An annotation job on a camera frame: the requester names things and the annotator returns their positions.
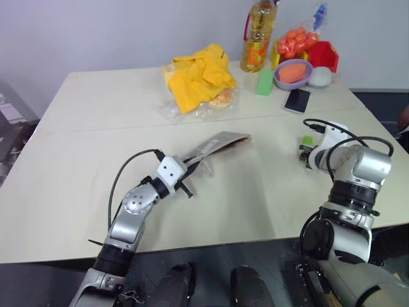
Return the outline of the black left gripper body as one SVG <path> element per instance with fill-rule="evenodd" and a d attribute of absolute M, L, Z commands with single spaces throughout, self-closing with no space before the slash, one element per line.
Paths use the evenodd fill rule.
<path fill-rule="evenodd" d="M 187 166 L 186 172 L 181 176 L 181 178 L 178 180 L 177 183 L 177 188 L 180 188 L 183 185 L 183 181 L 189 177 L 193 172 L 193 165 Z"/>

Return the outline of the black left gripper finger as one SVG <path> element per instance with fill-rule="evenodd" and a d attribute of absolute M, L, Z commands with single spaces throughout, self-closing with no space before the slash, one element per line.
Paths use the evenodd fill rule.
<path fill-rule="evenodd" d="M 193 193 L 189 190 L 189 188 L 180 180 L 177 184 L 177 188 L 181 189 L 188 198 L 193 197 Z"/>
<path fill-rule="evenodd" d="M 188 167 L 188 168 L 193 168 L 194 166 L 202 166 L 207 168 L 208 167 L 208 162 L 206 161 L 207 157 L 204 155 L 199 155 L 195 157 L 189 157 L 188 159 L 185 159 L 183 163 Z"/>

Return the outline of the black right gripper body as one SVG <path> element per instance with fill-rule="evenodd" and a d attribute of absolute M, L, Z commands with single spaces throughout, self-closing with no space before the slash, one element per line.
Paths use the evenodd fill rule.
<path fill-rule="evenodd" d="M 307 157 L 307 160 L 305 162 L 306 167 L 311 170 L 318 170 L 318 166 L 317 166 L 318 163 L 316 162 L 316 156 L 318 154 L 317 146 L 313 148 L 307 147 L 305 149 L 305 154 Z"/>

